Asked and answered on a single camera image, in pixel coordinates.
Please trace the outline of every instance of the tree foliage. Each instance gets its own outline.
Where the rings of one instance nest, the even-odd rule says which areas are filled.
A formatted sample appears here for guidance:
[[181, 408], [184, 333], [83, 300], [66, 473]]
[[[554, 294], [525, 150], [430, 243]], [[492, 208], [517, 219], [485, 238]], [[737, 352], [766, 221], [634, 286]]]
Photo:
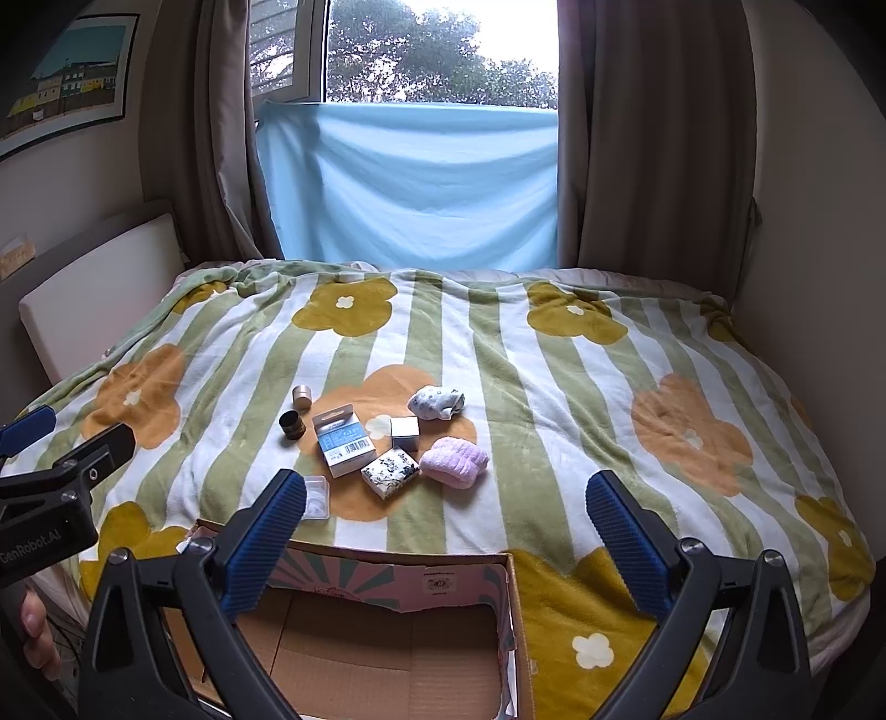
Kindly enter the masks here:
[[[292, 0], [253, 0], [253, 12], [256, 5], [265, 11], [291, 4]], [[280, 60], [270, 59], [281, 51], [291, 52], [289, 37], [274, 36], [280, 31], [276, 17], [260, 27], [253, 23], [253, 85], [291, 73], [291, 64], [284, 67]], [[286, 13], [279, 17], [291, 22]], [[528, 59], [483, 57], [478, 31], [477, 20], [461, 12], [417, 15], [403, 0], [332, 0], [327, 99], [557, 107], [556, 78], [551, 73], [539, 71]], [[260, 40], [269, 35], [267, 41]], [[287, 41], [288, 47], [280, 46]], [[275, 86], [272, 82], [263, 89]]]

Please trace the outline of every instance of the pink fluffy sock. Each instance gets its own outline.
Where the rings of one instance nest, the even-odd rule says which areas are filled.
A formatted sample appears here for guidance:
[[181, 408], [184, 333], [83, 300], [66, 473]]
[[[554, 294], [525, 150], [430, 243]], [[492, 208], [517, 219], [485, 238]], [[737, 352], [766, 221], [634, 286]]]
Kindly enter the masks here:
[[486, 470], [489, 456], [473, 442], [460, 437], [441, 437], [419, 462], [422, 472], [452, 488], [467, 489]]

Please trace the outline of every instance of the blue fabric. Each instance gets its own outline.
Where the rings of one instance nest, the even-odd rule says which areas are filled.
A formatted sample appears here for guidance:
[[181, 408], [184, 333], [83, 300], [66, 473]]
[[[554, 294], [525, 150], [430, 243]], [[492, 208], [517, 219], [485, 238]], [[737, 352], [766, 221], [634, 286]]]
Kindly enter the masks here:
[[287, 259], [556, 266], [556, 110], [266, 102], [258, 119]]

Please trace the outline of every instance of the black and white floral box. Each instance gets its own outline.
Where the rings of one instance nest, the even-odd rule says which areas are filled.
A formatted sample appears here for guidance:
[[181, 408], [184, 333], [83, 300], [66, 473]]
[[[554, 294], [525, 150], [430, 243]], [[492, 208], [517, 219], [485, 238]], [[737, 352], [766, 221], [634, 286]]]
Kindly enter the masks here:
[[405, 450], [392, 448], [360, 472], [363, 480], [386, 500], [418, 474], [418, 463]]

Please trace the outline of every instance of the blanket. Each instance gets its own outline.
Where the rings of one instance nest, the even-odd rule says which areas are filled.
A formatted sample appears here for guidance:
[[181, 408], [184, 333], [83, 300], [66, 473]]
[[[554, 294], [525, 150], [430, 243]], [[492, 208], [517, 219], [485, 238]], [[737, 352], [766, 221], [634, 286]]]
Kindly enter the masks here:
[[[315, 402], [292, 443], [277, 419], [296, 384]], [[466, 402], [451, 422], [422, 424], [417, 457], [445, 435], [476, 442], [491, 461], [473, 488], [420, 477], [384, 501], [359, 473], [331, 479], [311, 417], [351, 403], [383, 452], [387, 420], [428, 384]], [[38, 403], [57, 429], [4, 474], [49, 467], [115, 422], [136, 436], [133, 459], [93, 492], [98, 544], [66, 563], [87, 596], [114, 547], [168, 554], [196, 518], [225, 522], [278, 469], [325, 474], [332, 516], [303, 522], [298, 539], [514, 554], [540, 720], [591, 716], [653, 627], [587, 518], [597, 470], [614, 470], [677, 537], [741, 558], [781, 552], [809, 636], [873, 578], [803, 406], [700, 293], [309, 262], [213, 268]], [[722, 623], [711, 618], [671, 711], [691, 702]]]

